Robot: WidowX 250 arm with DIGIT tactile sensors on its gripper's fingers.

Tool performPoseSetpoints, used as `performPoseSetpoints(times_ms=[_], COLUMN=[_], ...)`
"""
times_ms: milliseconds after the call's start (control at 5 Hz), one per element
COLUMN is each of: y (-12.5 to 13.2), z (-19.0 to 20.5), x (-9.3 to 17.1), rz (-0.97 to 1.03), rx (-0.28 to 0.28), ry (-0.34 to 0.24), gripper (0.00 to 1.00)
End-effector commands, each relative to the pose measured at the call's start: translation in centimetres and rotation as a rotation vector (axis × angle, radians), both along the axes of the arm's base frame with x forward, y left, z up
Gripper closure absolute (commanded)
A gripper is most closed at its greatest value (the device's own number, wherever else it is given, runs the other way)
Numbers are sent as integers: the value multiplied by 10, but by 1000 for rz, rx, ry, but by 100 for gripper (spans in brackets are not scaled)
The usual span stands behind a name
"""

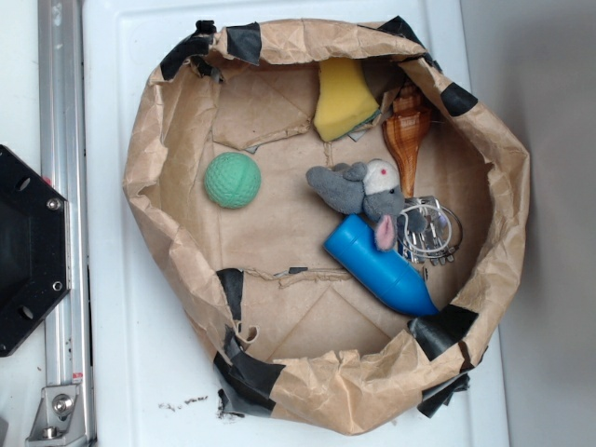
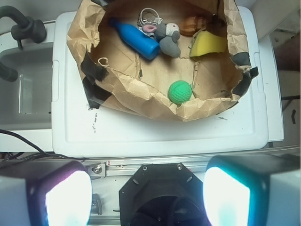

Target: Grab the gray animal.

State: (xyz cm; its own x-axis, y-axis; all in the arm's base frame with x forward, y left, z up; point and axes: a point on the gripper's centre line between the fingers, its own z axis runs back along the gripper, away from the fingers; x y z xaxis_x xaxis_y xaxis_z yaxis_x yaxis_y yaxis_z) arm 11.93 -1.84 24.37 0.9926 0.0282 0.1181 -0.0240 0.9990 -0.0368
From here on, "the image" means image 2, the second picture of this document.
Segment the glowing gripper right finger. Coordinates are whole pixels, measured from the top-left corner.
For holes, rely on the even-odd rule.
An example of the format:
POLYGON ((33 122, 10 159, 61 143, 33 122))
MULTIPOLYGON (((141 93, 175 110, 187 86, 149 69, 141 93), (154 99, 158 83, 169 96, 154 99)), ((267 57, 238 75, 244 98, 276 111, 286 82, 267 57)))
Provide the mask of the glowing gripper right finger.
POLYGON ((299 226, 301 160, 296 155, 217 155, 203 200, 213 226, 299 226))

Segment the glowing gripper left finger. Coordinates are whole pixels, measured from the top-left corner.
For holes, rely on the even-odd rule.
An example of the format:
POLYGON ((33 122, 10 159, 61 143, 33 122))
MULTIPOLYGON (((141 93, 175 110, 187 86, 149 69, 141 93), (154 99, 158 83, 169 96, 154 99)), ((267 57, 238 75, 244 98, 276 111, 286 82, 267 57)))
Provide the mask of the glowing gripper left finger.
POLYGON ((0 164, 2 226, 86 226, 92 182, 79 161, 0 164))

